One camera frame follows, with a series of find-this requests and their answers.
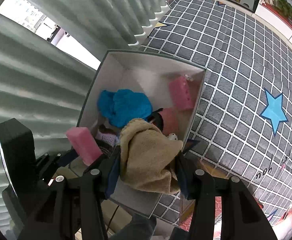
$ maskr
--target blue star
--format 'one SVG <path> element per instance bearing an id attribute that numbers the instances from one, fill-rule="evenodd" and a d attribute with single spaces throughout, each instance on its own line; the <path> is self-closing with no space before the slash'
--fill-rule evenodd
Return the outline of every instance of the blue star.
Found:
<path id="1" fill-rule="evenodd" d="M 265 89 L 267 97 L 267 106 L 261 112 L 260 116 L 270 120 L 273 127 L 273 135 L 276 135 L 280 122 L 287 122 L 288 119 L 282 109 L 282 93 L 274 97 Z"/>

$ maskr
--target jeans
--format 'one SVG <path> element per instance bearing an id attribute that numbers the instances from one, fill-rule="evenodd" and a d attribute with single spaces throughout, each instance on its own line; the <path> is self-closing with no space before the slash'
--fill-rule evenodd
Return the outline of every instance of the jeans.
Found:
<path id="1" fill-rule="evenodd" d="M 156 217 L 149 219 L 134 214 L 130 221 L 119 232 L 109 238 L 109 240 L 150 240 L 156 227 Z M 188 232 L 175 227 L 169 240 L 186 240 Z"/>

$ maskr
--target brown towel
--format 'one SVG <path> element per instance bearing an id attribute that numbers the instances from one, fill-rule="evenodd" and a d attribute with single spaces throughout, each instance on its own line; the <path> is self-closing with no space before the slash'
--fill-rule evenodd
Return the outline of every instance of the brown towel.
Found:
<path id="1" fill-rule="evenodd" d="M 170 141 L 153 124 L 133 119 L 120 134 L 120 178 L 132 188 L 165 194 L 179 191 L 174 157 L 182 141 Z"/>

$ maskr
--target silver bolt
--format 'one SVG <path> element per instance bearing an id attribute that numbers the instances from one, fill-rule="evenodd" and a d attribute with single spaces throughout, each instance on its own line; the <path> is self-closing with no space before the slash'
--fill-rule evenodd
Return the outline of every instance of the silver bolt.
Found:
<path id="1" fill-rule="evenodd" d="M 55 180 L 57 181 L 57 182 L 62 182 L 63 180 L 64 180 L 64 176 L 57 176 L 56 178 L 55 178 Z"/>
<path id="2" fill-rule="evenodd" d="M 92 175 L 98 175 L 99 174 L 99 170 L 98 169 L 93 169 L 93 170 L 90 171 L 90 173 Z"/>
<path id="3" fill-rule="evenodd" d="M 202 176 L 202 175 L 205 174 L 205 172 L 204 172 L 203 170 L 201 170 L 201 169 L 196 170 L 195 173 L 196 173 L 198 176 Z"/>
<path id="4" fill-rule="evenodd" d="M 240 181 L 240 179 L 237 176 L 232 176 L 231 181 L 234 183 L 238 183 Z"/>

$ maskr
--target black cable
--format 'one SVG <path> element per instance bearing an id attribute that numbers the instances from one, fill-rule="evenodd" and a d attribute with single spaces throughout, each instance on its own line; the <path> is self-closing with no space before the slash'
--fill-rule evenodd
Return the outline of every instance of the black cable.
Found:
<path id="1" fill-rule="evenodd" d="M 108 223 L 108 226 L 107 226 L 107 229 L 106 229 L 106 232 L 108 232 L 108 229 L 109 229 L 109 226 L 110 226 L 110 223 L 111 221 L 113 220 L 115 214 L 116 214 L 116 211 L 118 210 L 119 206 L 117 206 L 117 208 L 115 208 L 115 211 L 113 213 L 113 215 L 111 216 L 110 220 L 109 220 L 109 223 Z"/>

